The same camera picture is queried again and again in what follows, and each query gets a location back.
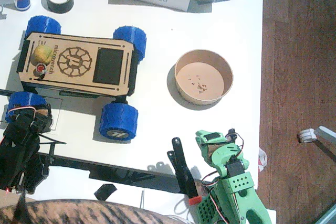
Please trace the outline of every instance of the small white object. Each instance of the small white object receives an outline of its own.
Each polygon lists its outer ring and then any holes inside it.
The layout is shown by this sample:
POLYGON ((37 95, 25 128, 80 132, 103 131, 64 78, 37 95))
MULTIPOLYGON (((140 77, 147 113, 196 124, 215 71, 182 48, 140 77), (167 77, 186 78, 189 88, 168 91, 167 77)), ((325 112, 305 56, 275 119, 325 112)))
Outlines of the small white object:
POLYGON ((298 134, 301 143, 310 143, 317 140, 314 129, 307 129, 298 134))

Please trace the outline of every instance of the black bracket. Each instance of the black bracket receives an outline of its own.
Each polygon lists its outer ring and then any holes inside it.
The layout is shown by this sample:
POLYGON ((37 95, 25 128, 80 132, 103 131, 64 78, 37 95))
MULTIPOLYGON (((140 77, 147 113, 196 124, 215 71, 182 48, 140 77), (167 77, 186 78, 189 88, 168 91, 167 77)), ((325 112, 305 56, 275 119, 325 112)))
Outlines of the black bracket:
POLYGON ((181 140, 178 137, 175 137, 172 139, 172 144, 174 150, 167 152, 167 155, 175 169, 175 174, 181 193, 187 194, 188 198, 196 197, 198 196, 198 193, 195 181, 187 167, 181 140))

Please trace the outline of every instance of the blue wheel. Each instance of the blue wheel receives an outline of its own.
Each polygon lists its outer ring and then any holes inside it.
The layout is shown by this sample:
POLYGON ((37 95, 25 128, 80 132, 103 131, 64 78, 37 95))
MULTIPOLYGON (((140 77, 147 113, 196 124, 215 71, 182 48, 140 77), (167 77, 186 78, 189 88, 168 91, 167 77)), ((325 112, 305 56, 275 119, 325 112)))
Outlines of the blue wheel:
POLYGON ((9 110, 15 107, 25 107, 25 106, 38 106, 46 105, 47 101, 38 94, 30 92, 15 92, 10 96, 8 108, 6 112, 6 121, 11 123, 11 117, 14 112, 9 112, 9 110))
POLYGON ((122 39, 134 44, 139 57, 138 63, 140 63, 140 61, 142 61, 145 57, 147 38, 145 32, 140 28, 134 26, 119 27, 117 30, 114 31, 113 38, 122 39))
POLYGON ((99 132, 113 140, 127 141, 135 138, 138 111, 124 103, 110 103, 103 107, 99 132))
POLYGON ((28 22, 25 38, 34 31, 37 33, 61 34, 61 25, 53 18, 35 16, 28 22))

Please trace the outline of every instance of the paper bowl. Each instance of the paper bowl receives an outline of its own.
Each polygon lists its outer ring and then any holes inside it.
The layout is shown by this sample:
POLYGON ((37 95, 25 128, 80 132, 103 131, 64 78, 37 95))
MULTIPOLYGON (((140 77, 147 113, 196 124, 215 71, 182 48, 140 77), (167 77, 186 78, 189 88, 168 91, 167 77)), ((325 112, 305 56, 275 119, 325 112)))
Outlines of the paper bowl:
POLYGON ((221 99, 230 90, 233 73, 222 56, 208 50, 193 50, 177 61, 175 80, 185 100, 197 105, 208 105, 221 99))

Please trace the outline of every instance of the cat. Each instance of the cat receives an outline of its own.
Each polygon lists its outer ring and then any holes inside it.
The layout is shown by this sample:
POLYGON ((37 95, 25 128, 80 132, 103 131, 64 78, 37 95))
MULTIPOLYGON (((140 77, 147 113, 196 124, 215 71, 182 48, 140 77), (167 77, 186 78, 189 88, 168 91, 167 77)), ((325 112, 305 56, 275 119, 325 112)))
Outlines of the cat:
POLYGON ((0 209, 3 224, 145 223, 179 224, 180 221, 144 209, 105 201, 56 199, 26 203, 22 193, 18 204, 0 209))

